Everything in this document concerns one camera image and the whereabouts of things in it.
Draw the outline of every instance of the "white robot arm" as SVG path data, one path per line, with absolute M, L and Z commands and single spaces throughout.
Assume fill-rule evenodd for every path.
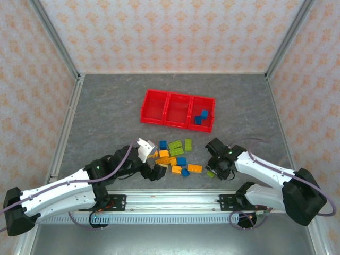
M 237 171 L 272 187 L 246 182 L 236 192 L 240 206 L 251 204 L 279 209 L 298 224 L 307 226 L 327 202 L 320 192 L 292 178 L 298 177 L 319 188 L 312 174 L 304 168 L 294 171 L 276 166 L 256 156 L 250 157 L 240 146 L 229 148 L 217 138 L 210 141 L 206 149 L 212 155 L 206 169 L 221 180 L 227 180 L 231 171 Z
M 121 168 L 106 180 L 93 181 L 108 176 L 123 160 L 129 146 L 116 151 L 114 155 L 94 160 L 91 164 L 56 182 L 31 190 L 20 191 L 17 187 L 8 190 L 4 208 L 22 201 L 20 205 L 5 211 L 8 235 L 22 234 L 48 217 L 69 211 L 84 209 L 94 211 L 105 208 L 110 202 L 105 186 L 112 184 L 118 177 L 140 172 L 145 179 L 151 181 L 162 178 L 166 167 L 156 164 L 151 169 L 146 163 L 148 156 L 153 155 L 157 146 L 143 139 L 139 139 L 137 144 L 139 147 L 131 148 Z M 72 182 L 74 180 L 83 180 L 83 182 L 74 183 Z

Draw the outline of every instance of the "orange lego brick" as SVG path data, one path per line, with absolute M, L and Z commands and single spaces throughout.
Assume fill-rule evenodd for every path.
M 169 151 L 168 150 L 160 150 L 159 151 L 159 157 L 160 158 L 169 157 Z
M 171 157 L 170 159 L 170 165 L 175 166 L 177 165 L 177 158 L 176 157 Z
M 173 166 L 171 169 L 172 174 L 181 174 L 182 168 L 180 166 Z
M 200 174 L 200 173 L 202 173 L 202 166 L 200 166 L 200 165 L 188 164 L 188 171 L 191 172 L 191 173 Z
M 155 162 L 156 162 L 156 164 L 168 165 L 168 164 L 170 164 L 170 159 L 169 159 L 169 157 L 164 157 L 164 158 L 156 159 Z

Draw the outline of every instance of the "gray tabletop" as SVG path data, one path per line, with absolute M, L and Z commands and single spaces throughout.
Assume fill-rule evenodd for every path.
M 140 109 L 147 89 L 176 91 L 216 99 L 212 133 L 190 131 L 140 122 Z M 284 140 L 263 74 L 87 74 L 74 115 L 59 179 L 92 160 L 130 144 L 141 137 L 159 144 L 191 138 L 192 152 L 183 156 L 188 163 L 205 167 L 210 154 L 205 145 L 214 137 L 228 144 L 245 137 L 270 138 L 254 153 L 274 164 L 290 167 Z M 238 145 L 248 147 L 250 141 Z M 140 174 L 117 180 L 113 189 L 238 189 L 246 181 L 258 180 L 237 173 L 232 181 L 191 174 L 185 178 L 167 171 L 150 182 Z
M 75 225 L 39 225 L 31 254 L 314 255 L 306 227 L 272 214 L 252 231 L 229 224 L 115 225 L 85 231 Z

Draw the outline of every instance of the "orange floral pattern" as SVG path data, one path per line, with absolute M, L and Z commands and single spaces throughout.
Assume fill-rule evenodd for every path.
M 43 185 L 74 79 L 29 1 L 4 1 L 0 16 L 2 202 L 8 189 Z M 0 233 L 1 254 L 14 254 L 17 241 Z
M 298 167 L 316 177 L 340 208 L 340 9 L 319 0 L 275 76 L 274 98 Z M 333 254 L 340 251 L 340 217 L 327 218 Z
M 43 0 L 78 70 L 95 73 L 264 73 L 302 2 Z

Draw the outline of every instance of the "red tray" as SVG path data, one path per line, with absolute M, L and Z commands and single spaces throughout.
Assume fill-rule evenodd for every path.
M 195 124 L 195 116 L 208 110 L 202 125 Z M 143 123 L 175 126 L 183 129 L 211 132 L 215 120 L 215 99 L 182 93 L 149 89 L 141 109 Z

